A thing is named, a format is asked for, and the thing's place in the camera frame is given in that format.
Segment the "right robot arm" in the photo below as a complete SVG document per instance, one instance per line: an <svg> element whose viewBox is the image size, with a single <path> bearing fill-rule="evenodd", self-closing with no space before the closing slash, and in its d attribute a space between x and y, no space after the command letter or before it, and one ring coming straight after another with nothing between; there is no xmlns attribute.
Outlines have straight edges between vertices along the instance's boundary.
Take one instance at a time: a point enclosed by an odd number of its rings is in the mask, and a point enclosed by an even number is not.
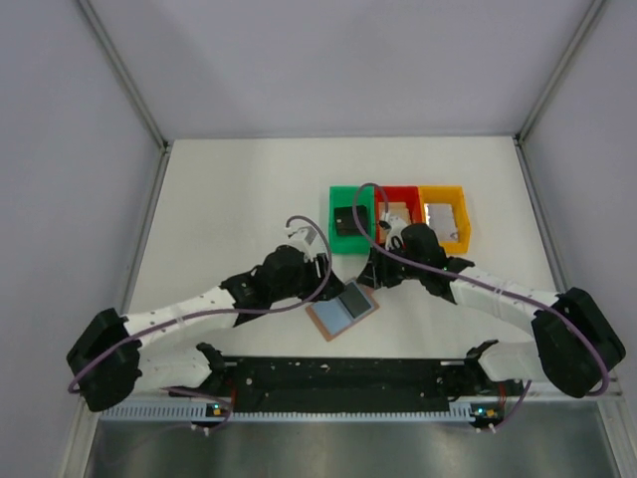
<svg viewBox="0 0 637 478"><path fill-rule="evenodd" d="M485 394L500 381L548 381L575 398L601 394L626 349L590 294L546 292L500 279L473 262L449 256L425 223L391 212L379 220L383 244L371 247L360 283L373 289L419 282L451 304L488 314L529 336L522 343L488 340L470 350L467 387Z"/></svg>

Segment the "brown leather card holder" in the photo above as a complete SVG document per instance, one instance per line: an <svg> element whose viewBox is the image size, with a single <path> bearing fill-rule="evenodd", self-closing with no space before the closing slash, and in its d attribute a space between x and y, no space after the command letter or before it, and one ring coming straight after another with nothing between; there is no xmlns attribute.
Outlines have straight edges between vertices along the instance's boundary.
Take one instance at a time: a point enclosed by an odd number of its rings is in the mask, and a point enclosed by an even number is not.
<svg viewBox="0 0 637 478"><path fill-rule="evenodd" d="M345 285L349 283L356 283L357 287L367 296L369 303L372 305L372 309L357 320L353 320L342 305L339 299L341 294L335 299L326 302L316 302L306 307L306 313L327 342L333 341L379 309L378 303L373 298L372 289L358 284L353 280L347 282Z"/></svg>

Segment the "green plastic bin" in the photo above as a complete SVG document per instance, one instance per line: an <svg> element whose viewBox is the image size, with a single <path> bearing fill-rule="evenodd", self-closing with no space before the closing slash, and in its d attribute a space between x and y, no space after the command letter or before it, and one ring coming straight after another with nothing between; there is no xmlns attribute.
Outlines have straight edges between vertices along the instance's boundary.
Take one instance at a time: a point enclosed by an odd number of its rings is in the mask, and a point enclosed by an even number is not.
<svg viewBox="0 0 637 478"><path fill-rule="evenodd" d="M353 201L357 186L333 185L328 194L328 240L333 254L367 255L369 242L363 237L353 217ZM374 239L376 207L374 190L364 188L357 196L358 222L366 234Z"/></svg>

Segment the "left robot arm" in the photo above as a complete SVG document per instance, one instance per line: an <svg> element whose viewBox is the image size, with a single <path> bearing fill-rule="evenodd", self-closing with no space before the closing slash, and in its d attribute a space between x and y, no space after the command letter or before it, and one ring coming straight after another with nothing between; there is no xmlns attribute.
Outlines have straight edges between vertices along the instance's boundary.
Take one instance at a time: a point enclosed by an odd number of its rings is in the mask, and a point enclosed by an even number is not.
<svg viewBox="0 0 637 478"><path fill-rule="evenodd" d="M143 313L96 314L67 354L69 392L93 412L160 390L217 398L226 364L213 332L331 300L343 289L325 238L301 227L261 264L190 299Z"/></svg>

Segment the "yellow plastic bin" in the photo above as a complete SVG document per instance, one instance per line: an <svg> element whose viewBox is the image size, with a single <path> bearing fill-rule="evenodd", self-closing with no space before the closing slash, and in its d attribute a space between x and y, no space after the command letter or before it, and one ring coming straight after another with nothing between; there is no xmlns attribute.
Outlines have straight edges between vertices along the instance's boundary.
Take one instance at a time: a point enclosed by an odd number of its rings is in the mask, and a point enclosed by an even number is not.
<svg viewBox="0 0 637 478"><path fill-rule="evenodd" d="M472 229L463 188L421 185L418 192L424 222L434 231L439 244L447 254L466 254Z"/></svg>

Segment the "black credit card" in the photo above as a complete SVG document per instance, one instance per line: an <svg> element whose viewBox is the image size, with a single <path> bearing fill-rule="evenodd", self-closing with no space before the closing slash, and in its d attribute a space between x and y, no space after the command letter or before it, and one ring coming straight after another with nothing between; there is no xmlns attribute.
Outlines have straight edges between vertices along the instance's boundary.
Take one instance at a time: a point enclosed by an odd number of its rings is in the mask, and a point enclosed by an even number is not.
<svg viewBox="0 0 637 478"><path fill-rule="evenodd" d="M356 283L347 284L339 299L353 320L357 320L372 309L367 296L357 287Z"/></svg>

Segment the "red plastic bin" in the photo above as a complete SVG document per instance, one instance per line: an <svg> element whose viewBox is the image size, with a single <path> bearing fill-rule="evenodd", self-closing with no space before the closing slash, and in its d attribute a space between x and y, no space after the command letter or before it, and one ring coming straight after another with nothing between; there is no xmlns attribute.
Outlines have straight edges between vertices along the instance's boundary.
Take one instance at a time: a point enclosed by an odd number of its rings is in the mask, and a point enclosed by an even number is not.
<svg viewBox="0 0 637 478"><path fill-rule="evenodd" d="M382 186L387 195L388 202L405 202L410 210L412 223L420 223L423 221L422 206L420 206L419 189L415 185L407 186ZM384 213L384 199L380 192L374 193L376 206L376 222L379 224L382 214ZM386 232L377 225L376 242L384 245Z"/></svg>

